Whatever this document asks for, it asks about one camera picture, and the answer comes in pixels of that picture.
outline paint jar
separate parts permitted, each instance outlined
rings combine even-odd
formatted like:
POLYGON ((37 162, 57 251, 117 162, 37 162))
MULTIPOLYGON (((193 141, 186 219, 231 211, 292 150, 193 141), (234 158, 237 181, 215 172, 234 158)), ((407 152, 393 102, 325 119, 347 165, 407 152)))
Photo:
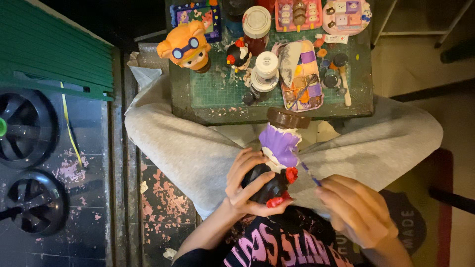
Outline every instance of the paint jar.
POLYGON ((270 25, 270 13, 264 7, 253 6, 244 13, 242 21, 244 42, 247 43, 253 56, 258 56, 266 50, 270 25))
POLYGON ((233 37, 243 37, 242 17, 244 12, 254 5, 254 0, 224 0, 224 24, 228 33, 233 37))
POLYGON ((272 11, 274 10, 274 6, 276 5, 276 2, 274 0, 256 0, 256 5, 264 7, 270 13, 272 13, 272 11))
POLYGON ((279 82, 279 62, 277 56, 269 51, 262 52, 256 58, 256 66, 251 72, 251 92, 258 101, 268 99, 279 82))

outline red flower decoration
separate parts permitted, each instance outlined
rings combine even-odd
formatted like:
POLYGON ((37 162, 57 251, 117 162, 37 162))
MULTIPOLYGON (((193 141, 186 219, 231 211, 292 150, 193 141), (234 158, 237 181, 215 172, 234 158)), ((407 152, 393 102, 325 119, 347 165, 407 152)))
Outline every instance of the red flower decoration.
POLYGON ((298 170, 296 167, 287 167, 285 169, 285 177, 287 178, 287 181, 289 181, 290 184, 293 184, 295 180, 297 180, 297 174, 298 170))
POLYGON ((234 64, 234 62, 236 62, 236 60, 234 59, 233 55, 229 55, 227 58, 226 58, 226 61, 229 61, 229 63, 232 65, 234 64))
POLYGON ((292 198, 290 197, 289 192, 284 191, 284 193, 282 193, 282 196, 269 199, 266 203, 266 206, 268 208, 275 208, 287 199, 292 198))
POLYGON ((236 43, 234 43, 234 44, 235 44, 237 47, 239 47, 239 48, 243 48, 243 47, 244 47, 244 41, 243 41, 242 37, 239 38, 239 39, 236 41, 236 43))

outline red paint jar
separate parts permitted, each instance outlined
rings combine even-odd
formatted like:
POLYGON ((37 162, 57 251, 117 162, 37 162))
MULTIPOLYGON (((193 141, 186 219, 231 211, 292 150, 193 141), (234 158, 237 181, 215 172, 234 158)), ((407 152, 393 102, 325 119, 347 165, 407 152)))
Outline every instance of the red paint jar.
POLYGON ((267 9, 253 6, 246 10, 242 19, 244 42, 253 56, 258 56, 266 50, 269 42, 271 16, 267 9))

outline wheel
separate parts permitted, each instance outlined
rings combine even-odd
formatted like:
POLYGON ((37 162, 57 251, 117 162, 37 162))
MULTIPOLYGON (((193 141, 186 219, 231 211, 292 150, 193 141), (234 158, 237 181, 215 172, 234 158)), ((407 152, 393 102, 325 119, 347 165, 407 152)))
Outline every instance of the wheel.
POLYGON ((20 173, 10 186, 5 202, 9 209, 21 210, 12 221, 25 232, 49 235, 65 224, 68 207, 66 192, 46 172, 20 173))
POLYGON ((0 88, 0 162, 24 169, 45 160, 56 145, 57 117, 36 90, 0 88))

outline purple paint square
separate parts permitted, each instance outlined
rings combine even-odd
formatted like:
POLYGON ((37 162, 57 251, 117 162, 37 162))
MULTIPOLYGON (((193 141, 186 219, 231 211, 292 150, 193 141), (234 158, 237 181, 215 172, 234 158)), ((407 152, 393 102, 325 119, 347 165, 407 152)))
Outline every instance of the purple paint square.
POLYGON ((309 97, 316 97, 322 94, 322 88, 320 87, 320 84, 316 84, 314 86, 309 86, 307 88, 308 91, 308 96, 309 97))
POLYGON ((309 51, 309 52, 305 52, 305 53, 300 54, 300 58, 302 59, 302 64, 310 63, 312 61, 316 61, 315 52, 313 52, 313 51, 309 51))
POLYGON ((360 9, 359 1, 346 1, 346 12, 345 14, 354 14, 360 9))

